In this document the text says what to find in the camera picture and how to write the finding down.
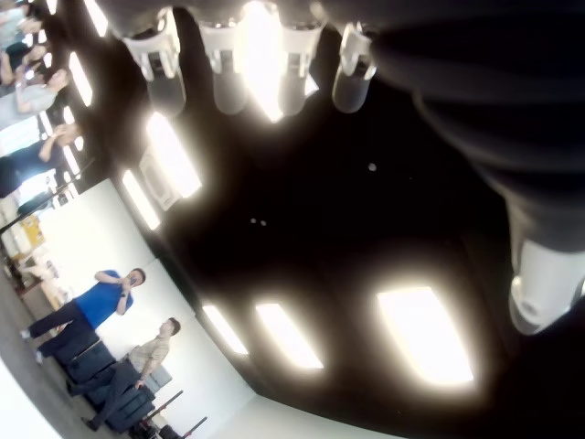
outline white wall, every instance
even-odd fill
[[[391,439],[256,396],[212,439]]]
[[[2,382],[0,413],[2,413],[2,419],[11,420],[2,423],[3,437],[61,438],[38,411],[35,404],[28,399],[2,359],[0,359],[0,382]]]
[[[110,317],[98,330],[116,358],[155,337],[167,318],[181,323],[163,363],[173,380],[154,402],[158,407],[178,391],[185,392],[163,412],[178,433],[184,434],[207,416],[197,430],[197,437],[205,439],[254,396],[150,252],[110,180],[43,219],[41,227],[61,275],[70,278],[76,295],[94,285],[93,275],[99,270],[114,269],[124,275],[134,267],[144,269],[146,282],[133,291],[132,308],[124,316]]]

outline black ceiling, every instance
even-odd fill
[[[195,23],[185,10],[175,18],[187,103],[173,125],[204,186],[145,234],[196,311],[212,302],[234,326],[250,355],[224,352],[250,386],[407,437],[535,437],[545,427],[582,437],[582,310],[541,336],[515,332],[505,204],[425,125],[410,96],[374,80],[359,113],[336,112],[340,38],[326,30],[312,66],[320,91],[299,116],[271,124],[248,108],[228,117],[213,102]],[[68,2],[48,36],[61,59],[77,51],[93,87],[88,110],[69,91],[98,158],[92,178],[119,185],[122,170],[137,169],[152,108],[125,46],[92,30],[83,3]],[[375,294],[408,283],[431,285],[452,310],[476,391],[420,385],[385,337]],[[282,359],[254,313],[266,299],[303,326],[323,370]],[[197,318],[224,347],[205,315]]]

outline ceiling light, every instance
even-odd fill
[[[453,322],[430,287],[378,294],[390,334],[417,372],[437,384],[473,380]]]
[[[51,15],[57,12],[57,0],[47,0],[48,11]]]
[[[85,7],[88,8],[91,21],[95,26],[95,30],[98,31],[98,35],[100,37],[106,35],[106,31],[108,30],[108,19],[103,14],[100,7],[95,3],[95,0],[85,0]]]
[[[69,164],[71,172],[74,175],[77,175],[77,179],[79,180],[81,178],[81,176],[79,175],[80,167],[78,166],[77,161],[75,160],[75,157],[73,156],[73,153],[71,152],[71,148],[69,147],[69,145],[63,146],[63,155],[65,156],[65,159]]]
[[[78,137],[73,143],[75,144],[75,147],[78,151],[83,149],[83,137]]]
[[[73,80],[75,81],[75,85],[77,85],[77,88],[80,91],[83,103],[85,103],[86,107],[89,107],[91,105],[93,91],[91,90],[90,83],[88,82],[88,79],[85,76],[83,69],[81,68],[80,59],[77,58],[77,54],[75,52],[71,52],[71,55],[69,56],[69,69],[73,74]]]
[[[223,315],[218,311],[218,309],[213,305],[209,305],[204,306],[203,310],[205,311],[205,314],[207,314],[207,317],[209,317],[209,320],[211,320],[211,323],[213,323],[213,325],[219,331],[219,334],[224,337],[229,347],[238,354],[248,355],[248,350],[244,347],[242,342],[239,341],[238,336],[228,324],[226,319],[223,318]]]
[[[280,305],[257,305],[256,311],[279,348],[294,364],[306,369],[323,368],[323,363]]]
[[[132,171],[128,170],[124,173],[122,182],[126,186],[126,190],[128,190],[136,208],[143,216],[144,221],[146,221],[146,225],[148,225],[150,230],[156,229],[161,221],[156,216],[156,212],[154,212],[153,206],[146,198],[143,190],[138,186],[138,182],[134,178]]]
[[[246,85],[269,119],[277,122],[282,117],[278,105],[282,28],[276,7],[259,1],[247,3],[238,32],[236,52]]]
[[[65,123],[75,123],[75,118],[73,117],[73,113],[69,106],[66,106],[63,109],[63,120]]]
[[[156,112],[146,124],[146,132],[151,139],[156,158],[175,190],[183,198],[192,195],[202,186],[201,181],[170,123]]]
[[[40,117],[40,121],[43,124],[43,128],[45,128],[45,133],[47,133],[48,135],[52,135],[53,127],[51,126],[51,122],[48,121],[47,112],[40,112],[38,117]]]

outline gray carpet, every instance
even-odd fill
[[[93,433],[83,424],[80,417],[93,417],[93,409],[83,398],[71,399],[68,396],[64,372],[55,360],[46,359],[39,366],[33,355],[36,342],[26,343],[20,338],[20,330],[30,325],[32,320],[32,315],[16,295],[4,272],[1,272],[0,356],[28,398],[63,439],[128,438],[125,434],[114,433],[107,426]]]

